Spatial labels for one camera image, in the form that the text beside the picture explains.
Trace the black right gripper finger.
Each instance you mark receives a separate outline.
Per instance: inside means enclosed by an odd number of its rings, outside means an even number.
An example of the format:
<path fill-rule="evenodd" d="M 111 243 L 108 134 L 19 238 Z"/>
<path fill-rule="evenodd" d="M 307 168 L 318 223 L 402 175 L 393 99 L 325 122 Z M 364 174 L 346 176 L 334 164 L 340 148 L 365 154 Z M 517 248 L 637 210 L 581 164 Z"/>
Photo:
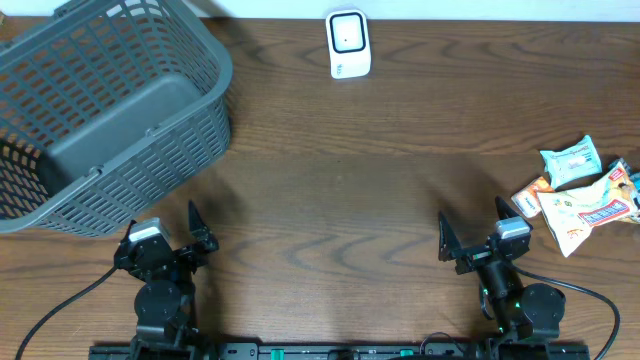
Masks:
<path fill-rule="evenodd" d="M 438 259 L 442 262 L 455 260 L 459 257 L 461 244 L 442 212 L 438 213 L 438 220 L 440 231 Z"/>
<path fill-rule="evenodd" d="M 524 221 L 524 223 L 529 227 L 530 230 L 533 229 L 533 226 L 524 218 L 522 218 L 514 209 L 512 209 L 502 197 L 495 197 L 495 205 L 500 220 L 519 218 L 520 220 Z"/>

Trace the blue mouthwash bottle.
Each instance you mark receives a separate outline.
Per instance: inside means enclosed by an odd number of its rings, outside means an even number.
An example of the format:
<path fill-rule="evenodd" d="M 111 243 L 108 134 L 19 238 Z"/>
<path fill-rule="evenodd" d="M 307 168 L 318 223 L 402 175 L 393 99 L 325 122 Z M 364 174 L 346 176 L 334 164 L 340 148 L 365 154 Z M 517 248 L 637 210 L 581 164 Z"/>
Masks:
<path fill-rule="evenodd" d="M 615 168 L 617 165 L 621 165 L 625 169 L 625 171 L 629 175 L 629 178 L 630 178 L 631 182 L 634 184 L 635 188 L 639 189 L 640 188 L 640 174 L 639 173 L 633 173 L 632 172 L 632 167 L 623 158 L 618 158 L 618 159 L 614 160 L 612 163 L 609 164 L 608 169 L 611 170 L 611 169 Z"/>

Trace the yellow snack bag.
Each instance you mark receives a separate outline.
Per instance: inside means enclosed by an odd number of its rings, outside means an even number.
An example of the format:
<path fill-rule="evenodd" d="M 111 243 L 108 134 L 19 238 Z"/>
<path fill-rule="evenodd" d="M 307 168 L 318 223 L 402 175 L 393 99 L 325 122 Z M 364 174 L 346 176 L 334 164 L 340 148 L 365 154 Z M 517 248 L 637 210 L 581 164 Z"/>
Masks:
<path fill-rule="evenodd" d="M 639 221 L 639 191 L 621 165 L 592 185 L 539 193 L 538 199 L 564 257 L 569 257 L 598 226 Z"/>

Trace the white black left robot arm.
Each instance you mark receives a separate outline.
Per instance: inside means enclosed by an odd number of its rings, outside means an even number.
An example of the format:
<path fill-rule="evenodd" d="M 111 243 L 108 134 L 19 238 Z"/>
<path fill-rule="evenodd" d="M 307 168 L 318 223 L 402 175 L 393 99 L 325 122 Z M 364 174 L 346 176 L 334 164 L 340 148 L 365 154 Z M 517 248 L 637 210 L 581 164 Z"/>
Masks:
<path fill-rule="evenodd" d="M 158 218 L 133 221 L 114 254 L 114 267 L 143 282 L 134 300 L 131 359 L 216 359 L 216 345 L 197 328 L 192 275 L 208 264 L 218 240 L 188 203 L 191 244 L 172 249 Z"/>

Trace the teal wet wipes pack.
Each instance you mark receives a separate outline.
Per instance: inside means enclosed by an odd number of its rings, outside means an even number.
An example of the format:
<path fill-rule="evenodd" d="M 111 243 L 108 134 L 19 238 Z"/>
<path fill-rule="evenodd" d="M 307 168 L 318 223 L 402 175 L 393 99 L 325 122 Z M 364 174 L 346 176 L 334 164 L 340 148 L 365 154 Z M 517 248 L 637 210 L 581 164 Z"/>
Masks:
<path fill-rule="evenodd" d="M 562 151 L 540 150 L 539 153 L 554 189 L 602 172 L 601 159 L 590 135 Z"/>

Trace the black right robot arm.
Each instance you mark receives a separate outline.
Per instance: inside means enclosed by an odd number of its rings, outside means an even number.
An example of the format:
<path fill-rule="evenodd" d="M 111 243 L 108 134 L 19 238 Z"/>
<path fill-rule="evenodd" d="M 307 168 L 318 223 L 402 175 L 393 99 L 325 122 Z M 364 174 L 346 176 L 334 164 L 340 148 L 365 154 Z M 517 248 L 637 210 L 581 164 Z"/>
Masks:
<path fill-rule="evenodd" d="M 529 251 L 533 227 L 506 201 L 495 199 L 498 221 L 482 245 L 464 248 L 444 214 L 439 220 L 438 259 L 455 263 L 462 275 L 476 273 L 480 279 L 481 301 L 487 303 L 499 328 L 489 340 L 492 352 L 515 344 L 546 345 L 559 337 L 559 324 L 565 313 L 564 294 L 547 284 L 525 286 L 513 261 Z"/>

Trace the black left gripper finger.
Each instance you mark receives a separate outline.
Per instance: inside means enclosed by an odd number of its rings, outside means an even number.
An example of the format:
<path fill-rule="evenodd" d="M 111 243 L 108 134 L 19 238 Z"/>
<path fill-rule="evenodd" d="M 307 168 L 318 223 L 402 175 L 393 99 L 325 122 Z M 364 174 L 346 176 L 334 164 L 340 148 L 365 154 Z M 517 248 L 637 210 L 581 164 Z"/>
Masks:
<path fill-rule="evenodd" d="M 193 201 L 188 203 L 189 232 L 196 240 L 194 247 L 200 253 L 211 253 L 219 249 L 219 242 L 210 228 L 202 220 Z"/>
<path fill-rule="evenodd" d="M 127 247 L 128 246 L 128 244 L 130 242 L 129 236 L 130 236 L 131 230 L 132 230 L 132 228 L 133 228 L 133 226 L 135 224 L 136 224 L 135 220 L 131 220 L 130 221 L 130 223 L 129 223 L 127 229 L 126 229 L 125 235 L 123 236 L 123 238 L 119 242 L 118 248 L 122 248 L 122 247 Z"/>

